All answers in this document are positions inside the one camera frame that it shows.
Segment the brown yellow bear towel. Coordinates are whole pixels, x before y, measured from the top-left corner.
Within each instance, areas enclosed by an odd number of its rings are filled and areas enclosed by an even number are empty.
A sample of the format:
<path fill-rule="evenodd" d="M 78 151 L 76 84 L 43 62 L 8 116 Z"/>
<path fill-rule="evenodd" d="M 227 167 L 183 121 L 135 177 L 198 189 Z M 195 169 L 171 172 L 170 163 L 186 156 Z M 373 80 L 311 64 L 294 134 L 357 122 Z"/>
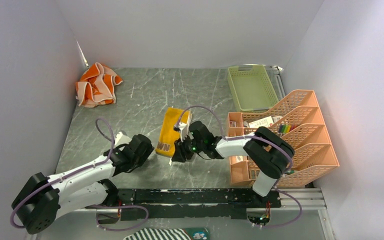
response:
<path fill-rule="evenodd" d="M 175 153 L 175 141 L 180 138 L 180 133 L 174 130 L 183 109 L 169 107 L 165 112 L 162 128 L 155 152 L 165 157 L 172 157 Z"/>

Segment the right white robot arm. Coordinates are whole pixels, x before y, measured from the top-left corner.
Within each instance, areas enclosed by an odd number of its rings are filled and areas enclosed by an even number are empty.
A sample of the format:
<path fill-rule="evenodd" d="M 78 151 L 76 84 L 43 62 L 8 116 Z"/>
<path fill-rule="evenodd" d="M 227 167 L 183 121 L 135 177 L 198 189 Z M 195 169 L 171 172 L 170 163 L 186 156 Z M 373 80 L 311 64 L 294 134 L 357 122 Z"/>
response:
<path fill-rule="evenodd" d="M 210 160 L 250 157 L 259 168 L 249 197 L 255 207 L 262 207 L 268 202 L 269 192 L 293 164 L 294 148 L 264 126 L 253 133 L 233 137 L 215 136 L 201 121 L 190 125 L 177 122 L 173 130 L 180 137 L 174 141 L 172 162 L 184 163 L 200 153 Z"/>

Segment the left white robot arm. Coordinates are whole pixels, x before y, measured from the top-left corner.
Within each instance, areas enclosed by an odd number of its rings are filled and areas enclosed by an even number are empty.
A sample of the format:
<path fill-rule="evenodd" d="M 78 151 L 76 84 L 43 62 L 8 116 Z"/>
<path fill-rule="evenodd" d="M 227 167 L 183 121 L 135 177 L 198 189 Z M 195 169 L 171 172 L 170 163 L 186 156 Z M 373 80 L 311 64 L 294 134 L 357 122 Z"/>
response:
<path fill-rule="evenodd" d="M 120 132 L 118 137 L 119 145 L 91 162 L 50 176 L 32 175 L 11 204 L 22 228 L 34 235 L 78 209 L 122 206 L 119 190 L 110 179 L 141 167 L 154 147 L 142 134 L 129 138 Z"/>

